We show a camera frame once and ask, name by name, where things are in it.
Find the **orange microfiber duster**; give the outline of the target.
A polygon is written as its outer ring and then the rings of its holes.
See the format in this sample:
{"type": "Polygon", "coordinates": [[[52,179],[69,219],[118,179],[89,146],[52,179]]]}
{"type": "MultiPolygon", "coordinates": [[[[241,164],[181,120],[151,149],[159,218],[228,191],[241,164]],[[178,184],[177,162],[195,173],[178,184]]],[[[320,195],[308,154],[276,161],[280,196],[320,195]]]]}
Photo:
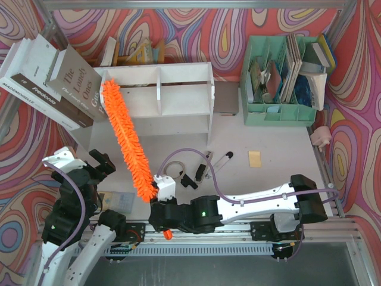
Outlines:
{"type": "Polygon", "coordinates": [[[120,92],[120,86],[111,79],[106,80],[102,87],[105,110],[117,137],[124,162],[132,174],[133,186],[137,190],[138,197],[143,202],[149,203],[157,197],[158,189],[153,186],[154,177],[120,92]]]}

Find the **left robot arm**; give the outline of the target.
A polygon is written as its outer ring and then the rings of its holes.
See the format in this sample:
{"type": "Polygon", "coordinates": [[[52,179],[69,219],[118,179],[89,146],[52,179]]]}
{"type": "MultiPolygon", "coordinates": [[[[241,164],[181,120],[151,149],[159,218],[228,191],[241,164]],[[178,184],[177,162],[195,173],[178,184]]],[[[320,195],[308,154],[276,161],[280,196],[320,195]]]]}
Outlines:
{"type": "Polygon", "coordinates": [[[106,248],[126,230],[124,215],[103,211],[90,240],[77,258],[71,259],[98,208],[98,184],[116,170],[107,154],[93,149],[89,155],[97,166],[79,159],[71,147],[62,147],[42,160],[60,183],[60,197],[45,219],[40,255],[28,285],[83,285],[106,248]]]}

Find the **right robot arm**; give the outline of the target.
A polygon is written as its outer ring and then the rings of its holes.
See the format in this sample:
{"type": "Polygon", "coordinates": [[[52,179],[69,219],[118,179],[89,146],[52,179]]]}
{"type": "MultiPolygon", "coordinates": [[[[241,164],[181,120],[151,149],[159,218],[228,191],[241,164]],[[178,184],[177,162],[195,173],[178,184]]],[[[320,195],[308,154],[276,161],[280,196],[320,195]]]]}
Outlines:
{"type": "Polygon", "coordinates": [[[175,198],[171,177],[158,177],[158,198],[150,203],[148,222],[157,232],[177,229],[195,235],[213,233],[216,228],[249,217],[269,215],[275,230],[287,233],[300,224],[327,220],[322,189],[304,175],[292,175],[290,181],[261,192],[222,197],[204,195],[188,204],[175,198]]]}

